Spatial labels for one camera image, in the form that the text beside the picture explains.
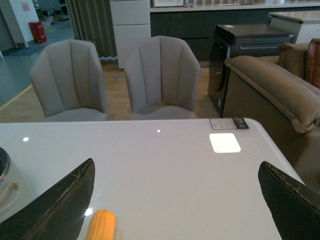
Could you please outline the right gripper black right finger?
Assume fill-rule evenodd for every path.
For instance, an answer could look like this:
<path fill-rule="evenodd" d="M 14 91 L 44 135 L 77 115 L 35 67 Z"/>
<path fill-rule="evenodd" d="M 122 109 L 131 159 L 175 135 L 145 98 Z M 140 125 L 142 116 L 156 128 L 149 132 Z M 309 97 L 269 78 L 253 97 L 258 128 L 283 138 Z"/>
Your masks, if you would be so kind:
<path fill-rule="evenodd" d="M 263 198 L 283 240 L 320 238 L 320 195 L 267 161 L 258 170 Z"/>

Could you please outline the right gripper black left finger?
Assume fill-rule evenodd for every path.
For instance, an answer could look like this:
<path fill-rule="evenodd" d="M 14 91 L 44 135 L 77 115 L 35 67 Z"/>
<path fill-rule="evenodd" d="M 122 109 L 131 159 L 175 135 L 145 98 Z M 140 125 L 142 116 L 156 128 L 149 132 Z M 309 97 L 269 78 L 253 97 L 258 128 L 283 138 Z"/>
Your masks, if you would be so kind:
<path fill-rule="evenodd" d="M 0 224 L 2 240 L 76 240 L 94 190 L 89 158 Z"/>

